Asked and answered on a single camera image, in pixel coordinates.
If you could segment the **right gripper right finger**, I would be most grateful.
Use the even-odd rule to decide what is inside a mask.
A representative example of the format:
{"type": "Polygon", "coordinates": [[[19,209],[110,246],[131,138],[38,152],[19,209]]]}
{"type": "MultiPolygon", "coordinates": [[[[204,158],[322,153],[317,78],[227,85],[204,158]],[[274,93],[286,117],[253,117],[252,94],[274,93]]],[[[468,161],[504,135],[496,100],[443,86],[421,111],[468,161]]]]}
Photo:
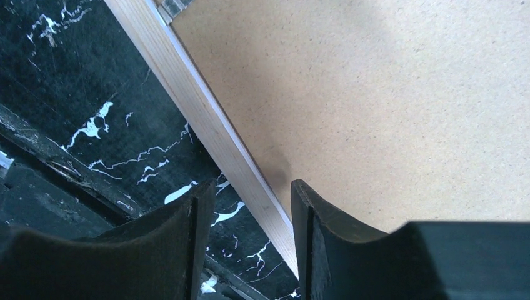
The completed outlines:
{"type": "Polygon", "coordinates": [[[529,224],[413,221],[373,228],[291,183],[302,299],[528,299],[529,224]]]}

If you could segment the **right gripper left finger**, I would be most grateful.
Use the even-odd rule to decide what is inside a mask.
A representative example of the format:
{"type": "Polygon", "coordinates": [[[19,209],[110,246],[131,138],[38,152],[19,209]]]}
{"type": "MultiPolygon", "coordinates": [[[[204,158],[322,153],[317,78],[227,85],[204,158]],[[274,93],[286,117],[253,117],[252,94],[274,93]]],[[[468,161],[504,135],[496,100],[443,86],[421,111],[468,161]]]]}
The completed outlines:
{"type": "Polygon", "coordinates": [[[215,207],[212,181],[98,237],[1,226],[2,299],[196,299],[215,207]]]}

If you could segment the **frame backing board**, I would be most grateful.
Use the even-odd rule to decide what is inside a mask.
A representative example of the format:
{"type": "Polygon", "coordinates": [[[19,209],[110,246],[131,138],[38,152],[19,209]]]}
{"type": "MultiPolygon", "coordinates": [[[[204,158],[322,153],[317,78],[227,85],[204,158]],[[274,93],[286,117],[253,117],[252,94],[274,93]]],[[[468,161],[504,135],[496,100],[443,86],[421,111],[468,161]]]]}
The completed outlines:
{"type": "Polygon", "coordinates": [[[528,1],[194,1],[172,24],[285,209],[529,220],[528,1]]]}

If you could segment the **wooden picture frame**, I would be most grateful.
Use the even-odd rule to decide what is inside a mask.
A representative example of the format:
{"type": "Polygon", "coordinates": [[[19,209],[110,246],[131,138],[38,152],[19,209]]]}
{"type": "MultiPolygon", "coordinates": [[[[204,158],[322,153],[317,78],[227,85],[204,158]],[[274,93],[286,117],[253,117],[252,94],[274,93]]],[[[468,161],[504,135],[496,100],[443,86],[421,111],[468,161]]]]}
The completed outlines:
{"type": "Polygon", "coordinates": [[[155,1],[106,1],[252,216],[297,275],[293,224],[155,1]]]}

